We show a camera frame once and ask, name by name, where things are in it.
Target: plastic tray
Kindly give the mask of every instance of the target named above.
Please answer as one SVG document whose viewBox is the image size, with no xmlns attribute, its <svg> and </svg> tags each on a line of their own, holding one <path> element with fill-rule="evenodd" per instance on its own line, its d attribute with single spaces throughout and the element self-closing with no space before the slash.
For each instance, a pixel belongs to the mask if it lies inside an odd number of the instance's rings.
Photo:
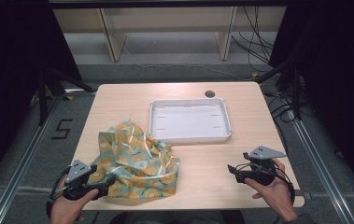
<svg viewBox="0 0 354 224">
<path fill-rule="evenodd" d="M 150 107 L 149 134 L 169 144 L 222 142 L 232 128 L 220 98 L 156 100 Z"/>
</svg>

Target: yellow floral fabric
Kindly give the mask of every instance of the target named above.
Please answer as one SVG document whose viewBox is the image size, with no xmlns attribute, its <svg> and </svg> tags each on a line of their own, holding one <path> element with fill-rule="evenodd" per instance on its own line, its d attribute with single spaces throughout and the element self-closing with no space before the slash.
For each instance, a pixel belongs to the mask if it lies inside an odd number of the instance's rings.
<svg viewBox="0 0 354 224">
<path fill-rule="evenodd" d="M 89 184 L 117 176 L 108 196 L 130 199 L 162 198 L 176 193 L 180 159 L 171 146 L 151 138 L 131 120 L 125 120 L 98 134 L 100 155 L 92 164 L 97 171 Z"/>
</svg>

